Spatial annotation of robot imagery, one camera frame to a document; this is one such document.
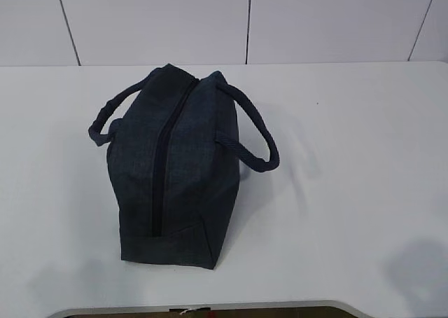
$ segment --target zipper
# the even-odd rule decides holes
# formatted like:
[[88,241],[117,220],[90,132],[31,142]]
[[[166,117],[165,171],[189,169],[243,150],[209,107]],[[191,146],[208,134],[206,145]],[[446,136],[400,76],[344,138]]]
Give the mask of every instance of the zipper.
[[153,170],[153,237],[161,236],[162,234],[163,204],[165,201],[165,179],[167,173],[169,139],[176,121],[185,106],[188,96],[193,89],[195,89],[198,83],[199,80],[195,78],[187,87],[185,92],[182,94],[181,99],[177,103],[176,108],[174,108],[173,113],[168,118],[168,121],[163,127],[159,137],[157,138]]

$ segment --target floor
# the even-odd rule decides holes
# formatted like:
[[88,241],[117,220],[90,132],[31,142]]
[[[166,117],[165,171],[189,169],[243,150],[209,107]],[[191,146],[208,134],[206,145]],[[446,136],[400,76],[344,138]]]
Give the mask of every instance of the floor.
[[[179,312],[93,314],[70,318],[178,318]],[[284,309],[250,309],[196,311],[182,315],[182,318],[354,318],[351,314],[333,307],[292,307]]]

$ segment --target bag handle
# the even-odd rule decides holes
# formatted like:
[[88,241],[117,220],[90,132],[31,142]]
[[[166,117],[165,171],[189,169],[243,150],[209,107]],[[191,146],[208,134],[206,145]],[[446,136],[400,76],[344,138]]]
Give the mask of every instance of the bag handle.
[[244,112],[252,120],[253,124],[257,127],[258,131],[267,143],[269,148],[269,161],[266,162],[262,158],[255,157],[247,148],[244,147],[244,145],[234,139],[229,138],[221,131],[216,131],[215,140],[219,144],[231,150],[244,164],[256,172],[271,171],[277,168],[280,164],[277,145],[275,144],[270,132],[267,130],[263,118],[257,108],[255,108],[252,104],[251,100],[241,90],[227,83],[218,82],[216,87],[233,98],[233,100],[236,101],[241,108],[243,108]]
[[143,89],[150,76],[152,76],[152,74],[149,74],[142,81],[131,85],[129,88],[126,88],[113,99],[107,101],[106,105],[101,108],[98,113],[97,119],[94,120],[92,125],[89,127],[89,136],[96,145],[101,146],[105,143],[109,143],[112,140],[113,134],[118,127],[116,123],[114,123],[115,121],[111,123],[111,127],[109,128],[107,134],[101,134],[101,130],[103,129],[107,120],[112,116],[113,112],[120,106],[120,104],[123,103],[123,101],[125,101],[127,97]]

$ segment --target bag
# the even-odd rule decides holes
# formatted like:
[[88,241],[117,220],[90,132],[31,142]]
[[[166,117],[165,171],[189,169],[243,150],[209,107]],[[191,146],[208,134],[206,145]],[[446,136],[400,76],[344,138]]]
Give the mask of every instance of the bag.
[[[100,134],[132,93],[126,114]],[[238,142],[236,101],[270,150],[269,161]],[[257,172],[279,153],[257,109],[215,71],[197,80],[170,64],[108,101],[88,130],[101,146],[120,209],[121,259],[213,269],[239,187],[239,161]]]

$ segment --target dark gray bag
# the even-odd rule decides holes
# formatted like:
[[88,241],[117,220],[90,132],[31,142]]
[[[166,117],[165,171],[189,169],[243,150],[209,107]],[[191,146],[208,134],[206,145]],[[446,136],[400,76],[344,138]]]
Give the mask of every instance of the dark gray bag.
[[[123,118],[100,134],[123,102],[141,91]],[[236,101],[265,138],[269,161],[238,142]],[[120,208],[121,259],[213,269],[239,187],[238,158],[257,172],[279,153],[256,108],[215,71],[197,80],[170,64],[108,101],[89,128],[107,149]]]

